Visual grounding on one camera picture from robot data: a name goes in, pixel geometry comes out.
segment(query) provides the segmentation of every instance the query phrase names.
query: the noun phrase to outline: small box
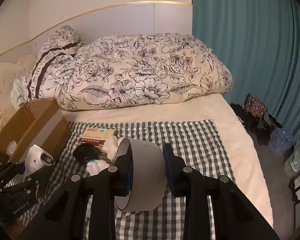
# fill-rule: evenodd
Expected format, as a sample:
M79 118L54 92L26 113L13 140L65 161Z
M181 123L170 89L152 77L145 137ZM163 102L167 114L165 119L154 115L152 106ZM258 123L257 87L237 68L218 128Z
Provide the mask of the small box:
M22 162L34 144L57 161L71 135L66 119L53 98L42 98L21 105L0 132L0 162ZM7 147L17 147L8 155Z
M78 145L82 143L90 143L102 151L103 144L107 138L115 134L115 129L88 127L81 135Z

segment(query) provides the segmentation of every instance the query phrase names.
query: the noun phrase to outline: clear plastic bottle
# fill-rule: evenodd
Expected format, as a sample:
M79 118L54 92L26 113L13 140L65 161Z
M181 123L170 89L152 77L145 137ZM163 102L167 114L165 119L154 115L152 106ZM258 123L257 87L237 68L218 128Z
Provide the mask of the clear plastic bottle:
M290 179L300 173L300 141L297 142L293 154L286 160L284 171Z

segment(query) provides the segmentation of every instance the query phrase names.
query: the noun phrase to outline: gray floor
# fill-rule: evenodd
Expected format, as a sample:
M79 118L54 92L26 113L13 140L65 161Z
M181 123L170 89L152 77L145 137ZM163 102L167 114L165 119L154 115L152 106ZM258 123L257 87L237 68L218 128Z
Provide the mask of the gray floor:
M274 230L281 240L289 240L294 231L294 211L292 193L288 188L289 179L283 169L284 156L273 154L268 146L258 144L254 134L249 133L249 135L257 150L268 187Z

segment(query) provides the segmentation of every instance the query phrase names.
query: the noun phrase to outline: curtain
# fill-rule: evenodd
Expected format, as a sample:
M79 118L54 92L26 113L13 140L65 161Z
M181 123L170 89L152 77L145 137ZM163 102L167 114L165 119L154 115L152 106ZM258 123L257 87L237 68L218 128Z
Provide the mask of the curtain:
M224 98L257 96L300 139L300 7L295 0L192 0L193 35L229 68Z

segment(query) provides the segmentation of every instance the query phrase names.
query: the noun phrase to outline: brown cardboard box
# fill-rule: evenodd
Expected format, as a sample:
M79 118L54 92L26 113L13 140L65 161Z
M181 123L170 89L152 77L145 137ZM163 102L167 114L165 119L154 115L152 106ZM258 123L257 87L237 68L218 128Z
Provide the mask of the brown cardboard box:
M0 132L0 162L21 162L29 148L36 144L57 161L70 137L70 129L57 101L42 98L23 104ZM17 148L9 158L6 153L11 141Z

